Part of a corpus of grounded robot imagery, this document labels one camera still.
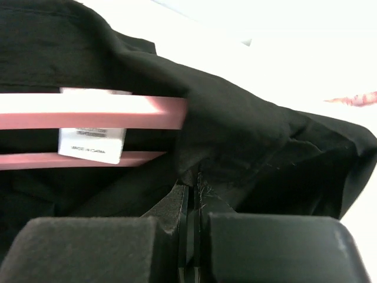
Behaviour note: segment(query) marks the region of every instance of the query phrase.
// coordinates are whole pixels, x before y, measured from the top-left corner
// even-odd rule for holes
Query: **pink bar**
[[[108,164],[58,155],[58,153],[0,154],[0,170],[63,167],[137,167],[164,152],[124,152],[119,164]]]
[[[127,128],[179,130],[183,98],[1,94],[0,129]]]

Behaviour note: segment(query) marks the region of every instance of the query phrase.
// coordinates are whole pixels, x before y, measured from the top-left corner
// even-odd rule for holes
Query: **stitching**
[[[17,13],[23,13],[23,14],[32,14],[37,16],[49,16],[49,17],[63,17],[63,18],[75,18],[78,19],[79,17],[72,14],[65,14],[60,12],[47,12],[47,11],[36,11],[36,10],[27,10],[27,9],[21,9],[21,8],[12,8],[12,7],[0,7],[0,11],[13,11]]]

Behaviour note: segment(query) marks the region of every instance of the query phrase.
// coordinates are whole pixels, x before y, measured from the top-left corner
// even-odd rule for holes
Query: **black cloth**
[[[367,129],[161,58],[72,0],[0,0],[0,38],[0,93],[77,87],[188,100],[181,131],[127,131],[124,150],[169,152],[145,166],[0,172],[3,253],[38,216],[140,216],[177,178],[193,185],[193,170],[238,212],[341,218],[375,166]],[[56,152],[57,143],[55,129],[0,132],[0,153]]]

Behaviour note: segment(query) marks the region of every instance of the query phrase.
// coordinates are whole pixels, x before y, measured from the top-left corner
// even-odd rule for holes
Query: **pink plastic hanger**
[[[187,108],[185,99],[172,97],[32,93],[0,94],[0,97],[0,130],[76,127],[179,130]],[[124,152],[116,165],[58,153],[0,154],[0,170],[134,167],[162,154]]]

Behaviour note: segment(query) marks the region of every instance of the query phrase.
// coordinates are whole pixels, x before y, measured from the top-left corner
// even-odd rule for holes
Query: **white tag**
[[[61,88],[62,93],[96,96],[131,94],[125,91]],[[123,151],[126,129],[63,128],[59,131],[58,154],[97,162],[118,164]]]

